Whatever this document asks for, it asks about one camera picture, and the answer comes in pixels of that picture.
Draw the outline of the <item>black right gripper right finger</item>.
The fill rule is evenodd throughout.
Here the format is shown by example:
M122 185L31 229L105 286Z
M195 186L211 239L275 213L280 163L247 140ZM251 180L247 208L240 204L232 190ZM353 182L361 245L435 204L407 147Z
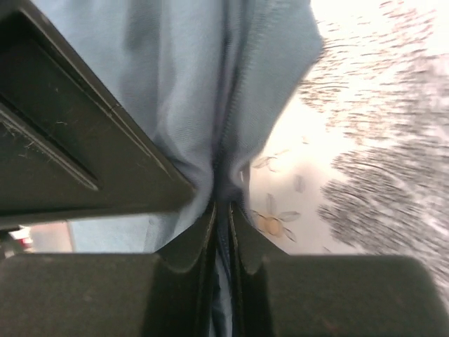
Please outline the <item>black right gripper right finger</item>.
M280 250L229 208L237 336L446 336L448 313L426 268L407 256Z

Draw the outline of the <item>blue grey t shirt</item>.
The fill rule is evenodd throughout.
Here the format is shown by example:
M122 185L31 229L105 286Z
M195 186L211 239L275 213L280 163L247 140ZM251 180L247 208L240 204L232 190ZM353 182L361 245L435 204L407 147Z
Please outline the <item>blue grey t shirt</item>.
M308 1L38 1L194 185L174 213L73 220L78 252L155 251L216 200L211 336L233 336L227 207L322 40Z

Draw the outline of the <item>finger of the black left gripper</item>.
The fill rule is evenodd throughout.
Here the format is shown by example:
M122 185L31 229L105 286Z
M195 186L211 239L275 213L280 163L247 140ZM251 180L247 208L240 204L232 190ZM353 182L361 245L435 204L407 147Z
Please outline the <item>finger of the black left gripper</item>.
M1 226L176 211L193 186L30 1L1 2Z

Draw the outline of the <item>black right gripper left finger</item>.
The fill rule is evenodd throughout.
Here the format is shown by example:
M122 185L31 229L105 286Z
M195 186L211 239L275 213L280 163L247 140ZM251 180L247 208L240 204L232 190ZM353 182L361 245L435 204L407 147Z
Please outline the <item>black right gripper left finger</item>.
M1 262L2 336L207 336L216 207L155 253Z

